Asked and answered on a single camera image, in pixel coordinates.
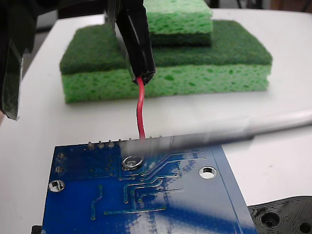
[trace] mounting hole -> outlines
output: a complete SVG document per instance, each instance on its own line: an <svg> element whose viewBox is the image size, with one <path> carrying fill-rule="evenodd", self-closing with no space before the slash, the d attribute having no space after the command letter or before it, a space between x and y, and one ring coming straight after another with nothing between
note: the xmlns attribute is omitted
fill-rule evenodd
<svg viewBox="0 0 312 234"><path fill-rule="evenodd" d="M268 212L261 217L261 222L267 228L274 228L279 224L280 219L279 219L278 214L273 213L273 212Z"/></svg>
<svg viewBox="0 0 312 234"><path fill-rule="evenodd" d="M215 178L216 174L216 169L213 167L203 167L199 170L199 175L204 179Z"/></svg>
<svg viewBox="0 0 312 234"><path fill-rule="evenodd" d="M54 180L49 183L48 189L53 193L58 193L65 188L65 183L61 180Z"/></svg>
<svg viewBox="0 0 312 234"><path fill-rule="evenodd" d="M302 233L311 233L311 230L312 230L312 226L310 223L302 223L299 227L300 231Z"/></svg>

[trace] sponge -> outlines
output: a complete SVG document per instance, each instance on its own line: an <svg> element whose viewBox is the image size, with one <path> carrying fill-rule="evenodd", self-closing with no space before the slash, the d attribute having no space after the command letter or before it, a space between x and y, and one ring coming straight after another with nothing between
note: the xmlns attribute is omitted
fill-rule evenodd
<svg viewBox="0 0 312 234"><path fill-rule="evenodd" d="M145 0L152 46L210 45L212 11L204 0Z"/></svg>
<svg viewBox="0 0 312 234"><path fill-rule="evenodd" d="M212 47L153 48L157 73L146 97L264 91L272 56L234 21L214 21ZM109 25L79 29L61 63L66 102L137 98Z"/></svg>

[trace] hole in black part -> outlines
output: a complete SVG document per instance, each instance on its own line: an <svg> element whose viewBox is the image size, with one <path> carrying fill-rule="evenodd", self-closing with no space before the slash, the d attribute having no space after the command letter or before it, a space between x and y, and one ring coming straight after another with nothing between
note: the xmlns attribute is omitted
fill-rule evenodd
<svg viewBox="0 0 312 234"><path fill-rule="evenodd" d="M312 230L311 224L310 223L302 223L299 227L302 233L310 233Z"/></svg>
<svg viewBox="0 0 312 234"><path fill-rule="evenodd" d="M268 212L261 217L261 222L268 228L276 227L279 221L279 216L273 212Z"/></svg>

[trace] red wire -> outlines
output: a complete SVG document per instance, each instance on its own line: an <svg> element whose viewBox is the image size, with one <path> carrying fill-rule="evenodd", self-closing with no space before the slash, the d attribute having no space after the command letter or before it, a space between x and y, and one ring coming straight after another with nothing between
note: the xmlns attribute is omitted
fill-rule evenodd
<svg viewBox="0 0 312 234"><path fill-rule="evenodd" d="M136 106L136 119L137 119L137 128L140 135L140 139L145 139L144 125L143 125L143 103L144 103L144 83L142 77L136 78L138 87L139 87L139 96Z"/></svg>

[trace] white table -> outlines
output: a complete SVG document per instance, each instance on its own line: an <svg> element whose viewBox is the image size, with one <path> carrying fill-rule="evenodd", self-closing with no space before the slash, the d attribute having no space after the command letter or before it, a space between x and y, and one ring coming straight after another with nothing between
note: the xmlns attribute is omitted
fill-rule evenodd
<svg viewBox="0 0 312 234"><path fill-rule="evenodd" d="M220 118L312 108L312 15L214 10L214 18L240 22L271 52L268 91L147 99L147 136L169 136L185 124ZM59 62L78 28L101 23L103 16L55 24L24 78L20 119L1 125L1 233L30 233L32 225L41 224L55 146L138 138L136 100L64 103ZM312 128L225 145L247 205L312 195L310 144Z"/></svg>

